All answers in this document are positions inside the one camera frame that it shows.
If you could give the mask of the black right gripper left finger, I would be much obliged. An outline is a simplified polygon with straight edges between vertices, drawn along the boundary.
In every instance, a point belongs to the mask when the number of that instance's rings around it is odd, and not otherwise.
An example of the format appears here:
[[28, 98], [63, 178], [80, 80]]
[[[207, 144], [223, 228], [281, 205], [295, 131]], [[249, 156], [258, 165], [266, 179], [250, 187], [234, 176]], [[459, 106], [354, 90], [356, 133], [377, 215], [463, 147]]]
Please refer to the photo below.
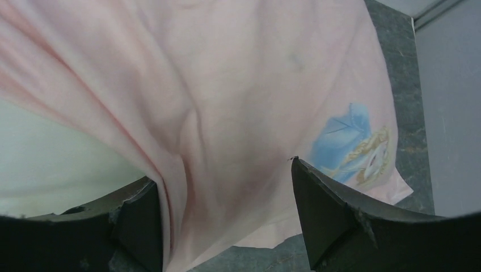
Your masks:
[[62, 214], [1, 217], [2, 271], [162, 271], [157, 185], [143, 177]]

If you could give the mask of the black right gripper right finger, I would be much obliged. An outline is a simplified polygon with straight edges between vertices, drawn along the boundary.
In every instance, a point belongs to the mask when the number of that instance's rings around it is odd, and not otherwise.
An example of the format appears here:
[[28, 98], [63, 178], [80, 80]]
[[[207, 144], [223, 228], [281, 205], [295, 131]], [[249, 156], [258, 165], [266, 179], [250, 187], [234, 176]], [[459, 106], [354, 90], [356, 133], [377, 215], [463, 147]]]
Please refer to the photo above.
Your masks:
[[453, 218], [386, 204], [292, 159], [314, 271], [479, 271], [480, 214]]

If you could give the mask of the blue and pink printed pillowcase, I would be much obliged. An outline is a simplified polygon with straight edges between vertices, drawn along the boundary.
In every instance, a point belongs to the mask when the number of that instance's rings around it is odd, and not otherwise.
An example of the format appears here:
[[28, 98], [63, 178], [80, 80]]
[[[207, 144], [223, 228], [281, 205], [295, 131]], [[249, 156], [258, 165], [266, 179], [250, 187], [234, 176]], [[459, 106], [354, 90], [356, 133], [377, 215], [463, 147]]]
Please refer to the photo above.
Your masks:
[[164, 271], [299, 234], [295, 156], [391, 205], [412, 193], [364, 1], [2, 1], [1, 98], [157, 183]]

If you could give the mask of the white pillow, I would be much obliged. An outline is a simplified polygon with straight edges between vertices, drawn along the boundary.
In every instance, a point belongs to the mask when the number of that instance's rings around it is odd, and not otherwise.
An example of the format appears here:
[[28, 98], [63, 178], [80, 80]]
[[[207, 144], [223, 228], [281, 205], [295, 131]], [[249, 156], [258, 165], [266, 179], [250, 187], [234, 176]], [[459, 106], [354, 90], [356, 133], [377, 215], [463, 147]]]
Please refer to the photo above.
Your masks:
[[143, 176], [94, 138], [1, 102], [1, 214], [60, 214]]

